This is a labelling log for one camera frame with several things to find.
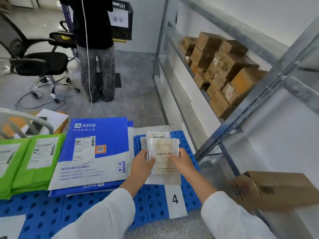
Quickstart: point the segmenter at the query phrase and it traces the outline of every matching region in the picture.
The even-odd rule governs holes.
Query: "person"
[[[217,191],[194,168],[187,152],[180,148],[180,157],[169,155],[175,168],[191,184],[202,203],[201,215],[216,239],[276,239],[267,225],[249,214],[226,193]],[[121,239],[134,220],[133,197],[151,173],[155,159],[146,161],[147,150],[134,158],[130,176],[103,201],[92,206],[75,222],[61,229],[53,238]]]
[[[82,85],[89,101],[91,102],[91,96],[93,103],[100,97],[106,102],[112,101],[115,95],[115,61],[114,42],[108,16],[108,11],[113,12],[112,0],[83,0],[83,6],[82,0],[59,1],[73,10],[73,33],[78,45]],[[96,75],[96,57],[99,60],[101,77]]]

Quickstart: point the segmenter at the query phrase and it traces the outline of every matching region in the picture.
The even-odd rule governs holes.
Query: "green mailer bag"
[[[12,185],[11,193],[47,189],[66,134],[33,136],[29,149]]]
[[[30,138],[0,140],[0,199],[10,199],[14,178],[30,142]]]

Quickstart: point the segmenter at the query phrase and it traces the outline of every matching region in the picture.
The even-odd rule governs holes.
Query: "white cord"
[[[86,115],[86,117],[87,117],[90,114],[91,109],[92,109],[92,94],[91,94],[91,86],[90,86],[90,61],[89,61],[89,45],[88,45],[88,41],[87,41],[86,18],[85,18],[83,0],[81,0],[81,1],[82,1],[82,8],[83,8],[84,23],[85,23],[87,64],[89,66],[89,92],[90,92],[90,97],[91,97],[91,107],[90,107],[89,112]]]

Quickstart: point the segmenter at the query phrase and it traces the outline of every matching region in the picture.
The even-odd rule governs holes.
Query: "black mat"
[[[101,73],[96,73],[96,78],[101,79]],[[120,73],[115,73],[115,88],[122,88],[121,75]]]

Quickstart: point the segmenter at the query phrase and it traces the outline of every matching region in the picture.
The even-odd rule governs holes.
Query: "person's left hand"
[[[140,187],[149,177],[151,169],[155,164],[155,158],[151,158],[148,162],[146,161],[146,154],[147,150],[142,149],[132,162],[130,179],[140,185]]]

